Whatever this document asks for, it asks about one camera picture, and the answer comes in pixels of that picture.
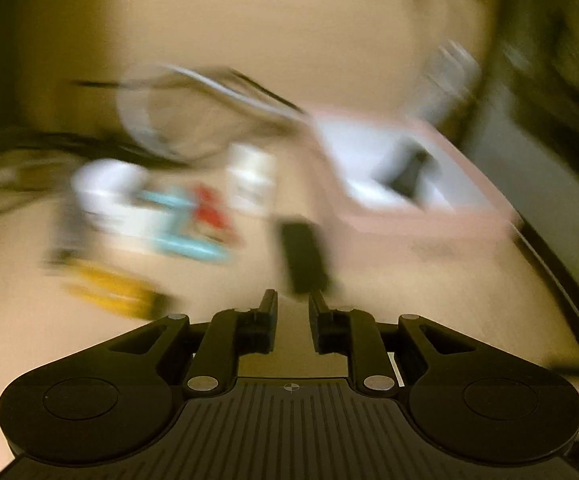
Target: white bottle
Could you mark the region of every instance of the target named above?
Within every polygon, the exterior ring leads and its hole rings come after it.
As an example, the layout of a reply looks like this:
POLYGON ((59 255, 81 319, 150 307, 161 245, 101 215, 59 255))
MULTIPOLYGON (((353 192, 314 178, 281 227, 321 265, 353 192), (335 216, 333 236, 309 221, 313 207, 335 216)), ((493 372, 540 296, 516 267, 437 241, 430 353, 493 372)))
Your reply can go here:
POLYGON ((268 216, 274 207, 276 158, 252 146, 234 142, 227 169, 230 207, 243 213, 268 216))

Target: gray panel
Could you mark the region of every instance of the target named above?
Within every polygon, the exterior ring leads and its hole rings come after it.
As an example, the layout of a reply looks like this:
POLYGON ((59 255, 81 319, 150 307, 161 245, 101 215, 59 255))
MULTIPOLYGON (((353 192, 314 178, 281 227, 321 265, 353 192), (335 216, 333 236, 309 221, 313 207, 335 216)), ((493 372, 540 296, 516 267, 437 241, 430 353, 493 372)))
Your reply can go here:
POLYGON ((396 402, 361 396, 343 379, 244 378, 228 394, 188 402, 166 436, 127 459, 65 468, 21 458, 0 474, 0 480, 454 478, 579 480, 579 474, 561 459, 494 468, 448 456, 411 428, 396 402))

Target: black rectangular object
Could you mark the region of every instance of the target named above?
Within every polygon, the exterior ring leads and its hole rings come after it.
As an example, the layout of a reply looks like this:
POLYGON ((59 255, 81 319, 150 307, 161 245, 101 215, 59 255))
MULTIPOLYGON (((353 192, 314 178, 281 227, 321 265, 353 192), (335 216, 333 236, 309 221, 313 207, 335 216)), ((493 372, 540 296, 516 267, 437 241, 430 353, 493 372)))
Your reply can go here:
POLYGON ((280 231, 292 291, 327 290, 330 280, 315 227, 308 222, 282 222, 280 231))

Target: beige table surface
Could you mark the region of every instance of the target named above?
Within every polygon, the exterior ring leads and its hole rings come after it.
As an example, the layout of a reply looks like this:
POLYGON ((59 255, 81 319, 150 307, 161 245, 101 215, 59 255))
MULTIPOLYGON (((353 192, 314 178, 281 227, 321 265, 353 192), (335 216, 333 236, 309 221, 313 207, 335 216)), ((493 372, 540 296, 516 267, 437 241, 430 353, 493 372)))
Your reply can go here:
MULTIPOLYGON (((298 171, 292 143, 279 156, 276 215, 312 215, 309 183, 298 171)), ((155 173, 163 184, 202 180, 224 186, 223 171, 155 173)), ((20 374, 145 323, 68 296, 64 277, 42 265, 50 247, 56 199, 0 218, 0 393, 20 374)), ((99 237, 99 258, 154 280, 178 299, 174 310, 192 322, 219 310, 256 306, 266 288, 281 293, 276 350, 241 360, 243 374, 339 376, 342 356, 311 348, 304 299, 290 298, 274 223, 234 215, 244 246, 223 265, 111 248, 99 237)), ((547 286, 512 242, 488 259, 453 264, 394 264, 368 272, 337 272, 333 302, 353 304, 379 321, 417 313, 537 364, 579 364, 579 348, 547 286)), ((0 470, 12 459, 0 432, 0 470)))

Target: yellow tool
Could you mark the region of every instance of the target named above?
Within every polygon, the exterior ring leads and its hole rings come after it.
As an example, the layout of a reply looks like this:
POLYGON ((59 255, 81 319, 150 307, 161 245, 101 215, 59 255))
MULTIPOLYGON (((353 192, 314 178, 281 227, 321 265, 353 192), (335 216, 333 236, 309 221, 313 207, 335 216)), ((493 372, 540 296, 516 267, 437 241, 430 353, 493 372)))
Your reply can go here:
POLYGON ((67 283, 65 289, 121 316, 157 319, 164 307, 164 295, 152 283, 87 260, 70 260, 68 269, 90 284, 67 283))

